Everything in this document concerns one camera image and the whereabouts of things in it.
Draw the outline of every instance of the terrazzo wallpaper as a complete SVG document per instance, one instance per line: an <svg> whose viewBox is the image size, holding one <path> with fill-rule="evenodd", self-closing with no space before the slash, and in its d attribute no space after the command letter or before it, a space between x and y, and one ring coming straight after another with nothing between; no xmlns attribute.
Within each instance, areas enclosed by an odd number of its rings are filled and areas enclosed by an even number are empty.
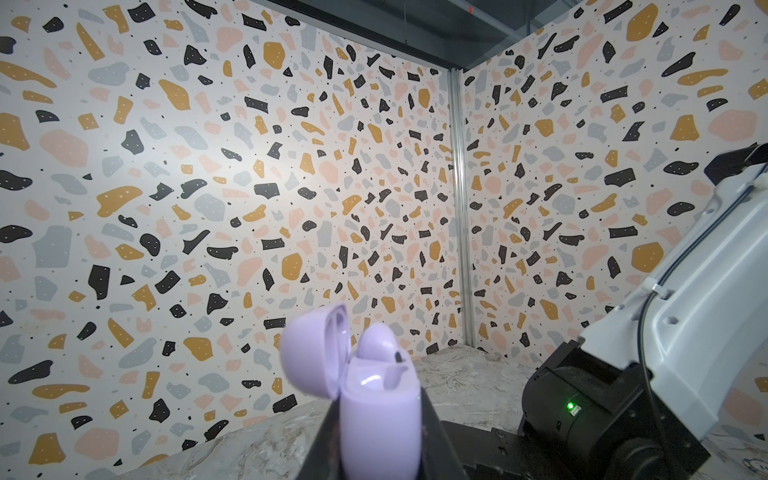
<svg viewBox="0 0 768 480"><path fill-rule="evenodd" d="M707 163L768 138L767 34L764 0L587 0L466 72L481 348L540 364L680 241ZM766 361L716 429L763 473Z"/></svg>
<svg viewBox="0 0 768 480"><path fill-rule="evenodd" d="M461 340L445 73L247 0L0 5L3 478L104 480L305 398L346 301Z"/></svg>

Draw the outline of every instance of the purple earbud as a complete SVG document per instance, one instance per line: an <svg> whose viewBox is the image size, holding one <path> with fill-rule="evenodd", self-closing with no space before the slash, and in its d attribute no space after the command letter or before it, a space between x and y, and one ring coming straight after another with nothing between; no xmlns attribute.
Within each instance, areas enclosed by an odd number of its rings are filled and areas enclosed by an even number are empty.
<svg viewBox="0 0 768 480"><path fill-rule="evenodd" d="M395 362L399 348L392 329L383 323L374 323L360 336L357 356L361 359Z"/></svg>

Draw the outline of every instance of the cable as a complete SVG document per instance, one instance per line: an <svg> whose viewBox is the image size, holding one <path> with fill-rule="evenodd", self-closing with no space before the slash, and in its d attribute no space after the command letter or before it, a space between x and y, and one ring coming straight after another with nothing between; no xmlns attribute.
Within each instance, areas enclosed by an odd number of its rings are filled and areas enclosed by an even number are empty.
<svg viewBox="0 0 768 480"><path fill-rule="evenodd" d="M763 145L758 145L755 147L754 150L750 152L749 155L746 156L746 159L744 160L744 163L746 163L752 155L755 154L755 152L762 147ZM757 174L757 176L760 176L761 174L766 173L766 170L768 170L768 163L766 163L763 166L763 169ZM683 253L675 259L675 261L667 268L667 270L661 275L661 278L658 281L659 285L662 285L664 281L666 281L669 276L672 274L672 272L685 260L685 258L688 256L688 254L694 250L701 242L704 241L705 238L718 226L720 225L723 220L730 215L731 212L733 212L736 207L738 207L741 202L746 198L747 195L750 194L754 190L754 186L750 185L747 188L744 189L744 192L741 193L741 195L734 201L724 212L722 215L720 215L696 240L694 240L686 249L683 251ZM648 397L648 404L650 406L650 412L651 415L654 417L654 424L656 426L657 434L659 437L659 442L661 443L661 449L664 453L664 458L667 463L667 472L669 474L669 479L674 480L673 473L675 472L675 464L674 464L674 457L672 456L672 450L669 445L669 442L667 441L667 436L664 433L664 426L661 424L661 412L659 410L659 406L656 403L656 399L654 398L653 390L650 387L650 377L648 375L648 368L645 360L645 342L644 342L644 336L643 336L643 327L645 325L645 316L648 311L648 307L650 306L651 300L654 299L656 296L656 292L651 292L648 298L646 298L645 302L643 303L643 306L640 310L640 319L637 322L637 356L640 361L641 369L643 370L643 384L645 393Z"/></svg>

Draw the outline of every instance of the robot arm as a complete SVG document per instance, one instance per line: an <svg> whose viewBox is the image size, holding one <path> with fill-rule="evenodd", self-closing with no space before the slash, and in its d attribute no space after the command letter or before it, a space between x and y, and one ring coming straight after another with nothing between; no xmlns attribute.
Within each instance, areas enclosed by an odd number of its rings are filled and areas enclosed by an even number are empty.
<svg viewBox="0 0 768 480"><path fill-rule="evenodd" d="M643 331L651 385L699 440L768 339L768 144L750 151L750 165L736 175L721 178L733 172L718 159L707 167L717 186L698 221L640 287L582 334L581 348L612 366L637 362L636 320L655 292Z"/></svg>

